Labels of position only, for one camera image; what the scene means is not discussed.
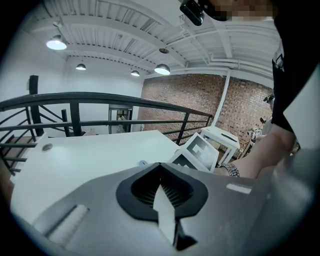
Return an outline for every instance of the vertical white pipe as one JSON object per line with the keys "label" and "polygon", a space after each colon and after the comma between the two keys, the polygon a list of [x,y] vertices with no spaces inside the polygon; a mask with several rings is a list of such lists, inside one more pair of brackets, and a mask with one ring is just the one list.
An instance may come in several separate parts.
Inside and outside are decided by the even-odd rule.
{"label": "vertical white pipe", "polygon": [[223,93],[222,93],[222,96],[221,96],[221,100],[220,100],[220,103],[219,103],[219,106],[215,112],[215,115],[214,115],[214,119],[213,119],[213,122],[211,124],[211,126],[215,126],[217,121],[218,121],[218,118],[220,116],[220,112],[221,112],[221,109],[224,105],[224,102],[225,102],[225,98],[226,98],[226,95],[227,95],[227,90],[228,90],[228,86],[229,86],[229,81],[230,81],[230,74],[231,74],[231,70],[229,69],[226,73],[226,77],[225,77],[225,83],[224,83],[224,88],[223,88]]}

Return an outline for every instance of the ceiling lamp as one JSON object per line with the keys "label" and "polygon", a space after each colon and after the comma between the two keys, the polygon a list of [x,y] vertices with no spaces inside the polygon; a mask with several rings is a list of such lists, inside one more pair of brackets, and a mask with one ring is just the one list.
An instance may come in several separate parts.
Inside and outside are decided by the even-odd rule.
{"label": "ceiling lamp", "polygon": [[138,71],[134,70],[131,72],[131,75],[135,76],[135,77],[140,77],[140,74]]}
{"label": "ceiling lamp", "polygon": [[170,68],[166,64],[159,64],[154,71],[161,75],[170,75]]}
{"label": "ceiling lamp", "polygon": [[85,64],[80,63],[78,66],[76,66],[75,69],[76,70],[86,70],[87,68],[86,68]]}
{"label": "ceiling lamp", "polygon": [[55,35],[47,43],[46,46],[52,50],[64,50],[67,48],[67,45],[63,41],[61,35]]}

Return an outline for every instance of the shirt sleeve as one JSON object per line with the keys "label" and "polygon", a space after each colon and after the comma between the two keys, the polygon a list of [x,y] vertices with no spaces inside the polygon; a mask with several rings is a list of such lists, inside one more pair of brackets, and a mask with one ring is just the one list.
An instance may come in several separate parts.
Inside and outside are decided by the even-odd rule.
{"label": "shirt sleeve", "polygon": [[293,130],[284,116],[284,111],[292,101],[290,79],[286,79],[286,74],[277,68],[274,62],[272,62],[272,71],[274,105],[271,123],[292,132]]}

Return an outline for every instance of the ceiling fixture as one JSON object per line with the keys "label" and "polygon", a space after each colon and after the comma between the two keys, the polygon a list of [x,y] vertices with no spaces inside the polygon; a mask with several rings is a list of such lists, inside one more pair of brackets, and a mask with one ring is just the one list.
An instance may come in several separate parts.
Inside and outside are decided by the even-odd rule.
{"label": "ceiling fixture", "polygon": [[138,71],[134,70],[131,72],[131,75],[135,76],[135,77],[140,77],[140,74]]}
{"label": "ceiling fixture", "polygon": [[75,69],[76,70],[86,70],[87,68],[86,68],[85,64],[80,63],[78,66],[76,66]]}
{"label": "ceiling fixture", "polygon": [[159,49],[159,52],[162,53],[162,54],[168,54],[169,53],[169,50],[165,49],[165,48],[160,48]]}
{"label": "ceiling fixture", "polygon": [[64,50],[67,48],[66,43],[63,41],[61,35],[57,34],[52,37],[47,43],[46,46],[52,50]]}
{"label": "ceiling fixture", "polygon": [[161,75],[170,75],[170,68],[166,64],[159,64],[154,71]]}

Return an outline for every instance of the black t-shirt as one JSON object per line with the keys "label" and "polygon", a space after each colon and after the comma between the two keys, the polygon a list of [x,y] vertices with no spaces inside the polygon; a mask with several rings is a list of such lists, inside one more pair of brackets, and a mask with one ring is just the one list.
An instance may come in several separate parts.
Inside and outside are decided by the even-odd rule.
{"label": "black t-shirt", "polygon": [[271,122],[292,132],[284,111],[306,84],[320,60],[319,22],[316,21],[316,6],[312,8],[311,5],[279,2],[274,24],[282,40],[284,56],[280,54],[272,60],[275,100]]}

